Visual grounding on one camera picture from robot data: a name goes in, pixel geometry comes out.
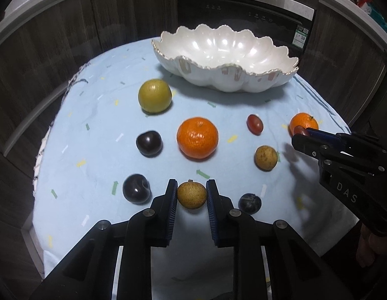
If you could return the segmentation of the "small dark plum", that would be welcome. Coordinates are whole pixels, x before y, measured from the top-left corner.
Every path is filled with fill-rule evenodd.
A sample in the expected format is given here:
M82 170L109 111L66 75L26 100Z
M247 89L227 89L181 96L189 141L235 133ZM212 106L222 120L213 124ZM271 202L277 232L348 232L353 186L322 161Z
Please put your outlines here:
M246 193L242 195L238 202L239 210L249 215L257 213L261 206L261 198L253 193Z

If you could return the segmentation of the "red grape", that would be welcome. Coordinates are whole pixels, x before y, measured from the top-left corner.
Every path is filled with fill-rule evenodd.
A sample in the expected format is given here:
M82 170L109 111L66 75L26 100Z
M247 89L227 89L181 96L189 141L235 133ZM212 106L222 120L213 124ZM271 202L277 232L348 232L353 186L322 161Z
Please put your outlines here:
M309 132L307 129L301 125L297 125L293 128L293 135L303 135L303 136L309 136Z

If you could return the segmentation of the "small orange mandarin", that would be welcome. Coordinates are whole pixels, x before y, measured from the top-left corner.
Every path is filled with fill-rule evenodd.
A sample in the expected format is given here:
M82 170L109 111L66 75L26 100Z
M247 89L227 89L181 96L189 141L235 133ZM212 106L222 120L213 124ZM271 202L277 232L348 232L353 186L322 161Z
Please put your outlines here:
M307 129L307 128L319 129L319 124L315 120L314 116L307 114L305 112L300 112L292 117L290 124L288 126L291 136L294 135L294 129L297 126L301 126L304 129Z

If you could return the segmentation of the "brown longan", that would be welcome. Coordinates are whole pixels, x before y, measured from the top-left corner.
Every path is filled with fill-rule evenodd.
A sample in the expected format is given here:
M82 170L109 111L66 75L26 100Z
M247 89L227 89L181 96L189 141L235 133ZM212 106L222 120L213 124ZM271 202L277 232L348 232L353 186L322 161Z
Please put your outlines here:
M178 187L177 198L183 207L195 210L206 202L207 191L201 183L190 179Z
M263 171L271 171L277 164L278 155L274 148L262 145L256 149L254 161Z

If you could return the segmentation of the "red grape tomato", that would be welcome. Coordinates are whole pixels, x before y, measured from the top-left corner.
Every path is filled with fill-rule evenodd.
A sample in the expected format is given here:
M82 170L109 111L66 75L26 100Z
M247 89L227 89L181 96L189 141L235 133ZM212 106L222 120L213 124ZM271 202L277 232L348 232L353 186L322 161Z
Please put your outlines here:
M263 122L255 114L250 114L247 117L246 124L247 124L249 131L252 134L255 134L256 136L259 136L263 132L263 129L264 129Z

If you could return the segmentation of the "large orange mandarin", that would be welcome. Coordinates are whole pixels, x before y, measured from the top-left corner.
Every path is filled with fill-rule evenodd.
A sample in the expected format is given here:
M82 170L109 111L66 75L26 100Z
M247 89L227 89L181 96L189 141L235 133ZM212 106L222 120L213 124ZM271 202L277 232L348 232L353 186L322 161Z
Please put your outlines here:
M176 141L185 156L197 160L206 159L217 148L218 129L206 118L188 118L180 124Z

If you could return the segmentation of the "green round apple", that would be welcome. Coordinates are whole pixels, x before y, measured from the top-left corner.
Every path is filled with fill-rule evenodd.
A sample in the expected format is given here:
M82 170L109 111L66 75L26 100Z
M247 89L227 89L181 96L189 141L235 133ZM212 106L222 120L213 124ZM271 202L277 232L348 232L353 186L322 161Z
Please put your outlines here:
M138 103L146 113L162 113L169 108L171 102L172 92L164 80L147 80L138 91Z

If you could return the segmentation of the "light blue patterned tablecloth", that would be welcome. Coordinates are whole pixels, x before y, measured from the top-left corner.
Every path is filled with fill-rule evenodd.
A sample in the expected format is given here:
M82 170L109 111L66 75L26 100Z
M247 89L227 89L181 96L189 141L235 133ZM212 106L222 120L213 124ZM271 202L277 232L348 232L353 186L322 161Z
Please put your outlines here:
M141 85L151 79L167 82L172 92L169 108L157 114L138 103ZM94 58L74 78L37 159L33 226L44 251L44 271L50 273L96 222L124 222L140 210L122 194L131 174L147 178L153 197L164 193L171 178L212 178L233 202L254 193L262 201L257 220L286 220L324 254L357 218L319 185L316 160L292 148L287 126L300 112L314 115L325 131L349 131L300 76L261 93L223 93L164 70L150 40ZM263 122L260 135L247 127L251 114ZM218 129L216 150L202 160L185 156L176 141L180 124L193 117L206 118ZM153 157L136 147L136 138L147 131L162 137L162 151ZM271 171L256 166L260 146L277 152Z

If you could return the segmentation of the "green energy label sticker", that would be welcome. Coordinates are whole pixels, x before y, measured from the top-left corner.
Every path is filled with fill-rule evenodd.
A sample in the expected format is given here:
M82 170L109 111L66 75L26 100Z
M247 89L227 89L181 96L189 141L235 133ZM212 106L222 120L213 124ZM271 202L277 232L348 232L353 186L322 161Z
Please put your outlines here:
M294 33L292 45L300 49L303 49L305 46L308 34L309 34L309 30L307 28L298 25Z

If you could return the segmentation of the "black built-in dishwasher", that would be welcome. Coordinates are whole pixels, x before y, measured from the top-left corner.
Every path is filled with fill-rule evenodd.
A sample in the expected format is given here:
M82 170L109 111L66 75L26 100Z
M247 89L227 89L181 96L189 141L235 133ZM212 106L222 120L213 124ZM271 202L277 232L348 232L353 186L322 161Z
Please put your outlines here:
M286 46L290 57L303 49L292 45L298 25L311 32L313 21L292 11L255 0L178 0L178 25L194 29L200 24L216 29L228 25L234 31L248 29L256 37L270 37L275 46Z

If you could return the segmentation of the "white scalloped ceramic bowl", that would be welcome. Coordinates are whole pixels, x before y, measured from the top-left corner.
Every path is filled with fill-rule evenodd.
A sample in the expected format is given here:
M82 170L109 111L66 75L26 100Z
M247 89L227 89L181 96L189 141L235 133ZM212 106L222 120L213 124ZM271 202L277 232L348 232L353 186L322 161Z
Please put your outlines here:
M298 72L298 58L268 36L228 25L195 29L180 26L152 41L159 63L170 73L198 87L220 92L260 93L287 83Z

